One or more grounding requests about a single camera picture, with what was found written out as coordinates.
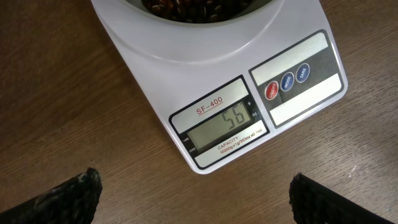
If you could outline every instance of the kitchen scale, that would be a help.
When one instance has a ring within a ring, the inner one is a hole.
[[[189,166],[208,174],[339,100],[347,78],[318,0],[253,1],[186,24],[140,0],[92,0]]]

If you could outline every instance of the brown wooden surface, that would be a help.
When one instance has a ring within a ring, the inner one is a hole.
[[[89,1],[0,1],[0,211],[90,166],[103,178],[97,224],[293,223],[298,172],[398,222],[398,1],[322,4],[346,96],[197,175]]]

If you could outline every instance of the digital display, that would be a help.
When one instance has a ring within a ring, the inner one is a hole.
[[[229,132],[238,129],[250,120],[251,116],[245,105],[239,102],[228,110],[189,131],[188,136],[196,149],[199,150]]]

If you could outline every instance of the tare button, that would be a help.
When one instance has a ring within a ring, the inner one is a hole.
[[[267,100],[273,100],[278,95],[279,85],[277,81],[268,83],[264,95]]]
[[[282,91],[289,91],[294,84],[294,74],[291,72],[286,73],[280,81],[280,89]]]
[[[299,66],[296,72],[296,80],[299,83],[305,82],[310,76],[310,66],[307,63],[304,63]]]

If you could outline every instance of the red button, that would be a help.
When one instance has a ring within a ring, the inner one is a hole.
[[[278,95],[279,84],[277,81],[272,81],[268,83],[264,94],[266,95],[267,100],[273,100],[276,95]]]

